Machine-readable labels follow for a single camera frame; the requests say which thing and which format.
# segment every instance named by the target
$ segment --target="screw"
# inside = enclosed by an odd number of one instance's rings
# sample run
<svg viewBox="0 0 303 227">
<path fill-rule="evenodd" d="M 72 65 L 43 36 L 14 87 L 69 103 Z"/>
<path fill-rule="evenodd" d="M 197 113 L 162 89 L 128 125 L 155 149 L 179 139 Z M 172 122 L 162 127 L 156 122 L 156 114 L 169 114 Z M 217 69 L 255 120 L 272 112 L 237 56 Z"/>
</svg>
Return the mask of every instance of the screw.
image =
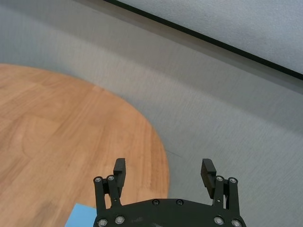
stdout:
<svg viewBox="0 0 303 227">
<path fill-rule="evenodd" d="M 177 200 L 177 201 L 176 201 L 176 204 L 178 204 L 178 205 L 180 205 L 180 206 L 183 205 L 183 200 Z"/>
<path fill-rule="evenodd" d="M 118 216 L 115 219 L 115 223 L 118 225 L 122 224 L 124 221 L 125 221 L 125 218 L 123 216 Z"/>
<path fill-rule="evenodd" d="M 237 220 L 232 220 L 232 225 L 235 227 L 242 227 L 241 223 Z"/>
<path fill-rule="evenodd" d="M 160 201 L 159 200 L 153 200 L 152 203 L 153 203 L 153 205 L 159 205 Z"/>
<path fill-rule="evenodd" d="M 218 176 L 218 177 L 217 177 L 217 180 L 218 180 L 218 181 L 222 181 L 223 178 L 222 178 L 221 176 Z"/>
<path fill-rule="evenodd" d="M 215 218 L 214 218 L 214 222 L 215 222 L 216 224 L 218 224 L 218 225 L 223 225 L 223 224 L 224 224 L 223 219 L 220 218 L 220 217 L 215 217 Z"/>
<path fill-rule="evenodd" d="M 98 221 L 98 226 L 99 227 L 103 227 L 107 225 L 107 220 L 106 219 L 101 219 L 100 221 Z"/>
<path fill-rule="evenodd" d="M 231 178 L 231 179 L 229 179 L 229 181 L 232 183 L 237 183 L 237 180 L 235 178 Z"/>
</svg>

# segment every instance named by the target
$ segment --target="gray floor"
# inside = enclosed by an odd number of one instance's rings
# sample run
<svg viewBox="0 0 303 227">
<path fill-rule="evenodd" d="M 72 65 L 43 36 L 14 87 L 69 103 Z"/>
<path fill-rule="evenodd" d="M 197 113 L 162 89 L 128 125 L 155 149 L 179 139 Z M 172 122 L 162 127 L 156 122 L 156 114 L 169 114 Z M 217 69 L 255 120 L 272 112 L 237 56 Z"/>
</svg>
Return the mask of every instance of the gray floor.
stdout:
<svg viewBox="0 0 303 227">
<path fill-rule="evenodd" d="M 239 179 L 248 226 L 300 226 L 303 81 L 98 2 L 0 0 L 0 62 L 125 98 L 163 140 L 170 197 L 210 203 L 199 171 L 211 158 Z"/>
</svg>

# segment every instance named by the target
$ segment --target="white wall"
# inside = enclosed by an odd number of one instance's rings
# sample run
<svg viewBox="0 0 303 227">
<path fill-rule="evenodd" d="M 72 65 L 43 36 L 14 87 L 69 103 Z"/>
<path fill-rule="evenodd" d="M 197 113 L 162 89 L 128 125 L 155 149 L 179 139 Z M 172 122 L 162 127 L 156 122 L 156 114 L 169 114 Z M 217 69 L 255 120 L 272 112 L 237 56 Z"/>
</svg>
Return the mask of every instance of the white wall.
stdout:
<svg viewBox="0 0 303 227">
<path fill-rule="evenodd" d="M 167 150 L 170 197 L 209 203 L 202 158 L 239 179 L 248 226 L 300 226 L 303 81 L 99 1 L 0 0 L 0 61 L 120 95 Z"/>
<path fill-rule="evenodd" d="M 303 73 L 302 0 L 119 0 Z"/>
</svg>

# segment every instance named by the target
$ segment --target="blue paper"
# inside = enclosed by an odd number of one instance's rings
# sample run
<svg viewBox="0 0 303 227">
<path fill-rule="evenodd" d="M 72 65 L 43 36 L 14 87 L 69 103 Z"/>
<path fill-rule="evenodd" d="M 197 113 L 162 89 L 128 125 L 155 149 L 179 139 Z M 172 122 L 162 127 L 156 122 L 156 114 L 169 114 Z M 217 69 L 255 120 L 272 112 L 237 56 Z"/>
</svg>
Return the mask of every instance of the blue paper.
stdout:
<svg viewBox="0 0 303 227">
<path fill-rule="evenodd" d="M 65 227 L 92 227 L 96 216 L 95 208 L 76 203 Z"/>
</svg>

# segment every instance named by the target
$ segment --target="wood grain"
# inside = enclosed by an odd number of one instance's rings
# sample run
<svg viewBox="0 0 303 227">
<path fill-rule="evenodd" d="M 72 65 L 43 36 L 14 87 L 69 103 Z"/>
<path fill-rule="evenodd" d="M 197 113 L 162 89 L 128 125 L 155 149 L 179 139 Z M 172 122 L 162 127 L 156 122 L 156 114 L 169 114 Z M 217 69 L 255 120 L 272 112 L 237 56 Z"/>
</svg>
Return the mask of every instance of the wood grain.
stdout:
<svg viewBox="0 0 303 227">
<path fill-rule="evenodd" d="M 126 158 L 123 204 L 166 198 L 169 169 L 154 128 L 88 82 L 0 64 L 0 225 L 64 226 L 75 203 L 95 206 L 92 179 Z"/>
</svg>

